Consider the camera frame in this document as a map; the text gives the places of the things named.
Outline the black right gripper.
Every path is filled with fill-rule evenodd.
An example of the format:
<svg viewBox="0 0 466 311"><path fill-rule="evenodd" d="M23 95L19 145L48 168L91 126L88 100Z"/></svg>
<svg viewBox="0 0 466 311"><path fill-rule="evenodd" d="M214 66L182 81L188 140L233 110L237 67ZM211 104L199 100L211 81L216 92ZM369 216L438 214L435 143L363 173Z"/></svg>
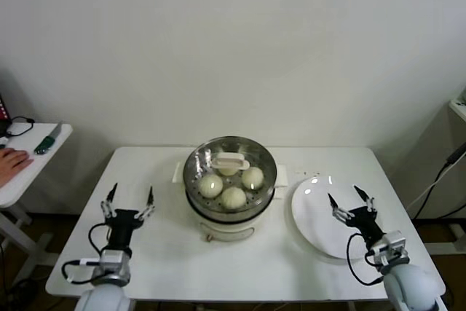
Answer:
<svg viewBox="0 0 466 311"><path fill-rule="evenodd" d="M366 244L375 244L384 236L384 232L376 223L377 212L374 206L374 198L359 186L353 186L366 206L352 209L350 212L340 208L335 199L328 193L331 203L332 215L338 221L343 221L347 227L356 228L363 236Z"/></svg>

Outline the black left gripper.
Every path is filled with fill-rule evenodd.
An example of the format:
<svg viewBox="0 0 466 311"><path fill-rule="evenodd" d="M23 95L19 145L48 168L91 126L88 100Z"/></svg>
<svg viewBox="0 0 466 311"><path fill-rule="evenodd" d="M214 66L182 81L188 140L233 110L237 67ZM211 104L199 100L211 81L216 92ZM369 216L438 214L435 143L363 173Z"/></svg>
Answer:
<svg viewBox="0 0 466 311"><path fill-rule="evenodd" d="M130 242L133 231L142 227L143 221L155 210L153 186L150 186L146 207L139 212L114 208L113 199L117 186L118 183L115 183L105 200L100 203L105 224L111 229L108 244L103 249L131 252Z"/></svg>

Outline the bare person hand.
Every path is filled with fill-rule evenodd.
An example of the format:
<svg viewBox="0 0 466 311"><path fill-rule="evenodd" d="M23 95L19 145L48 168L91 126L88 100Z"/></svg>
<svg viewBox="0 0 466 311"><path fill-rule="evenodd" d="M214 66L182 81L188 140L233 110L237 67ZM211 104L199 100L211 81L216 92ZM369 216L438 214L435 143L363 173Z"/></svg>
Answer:
<svg viewBox="0 0 466 311"><path fill-rule="evenodd" d="M17 174L26 169L33 159L22 150L3 148L0 151L0 187L5 186Z"/></svg>

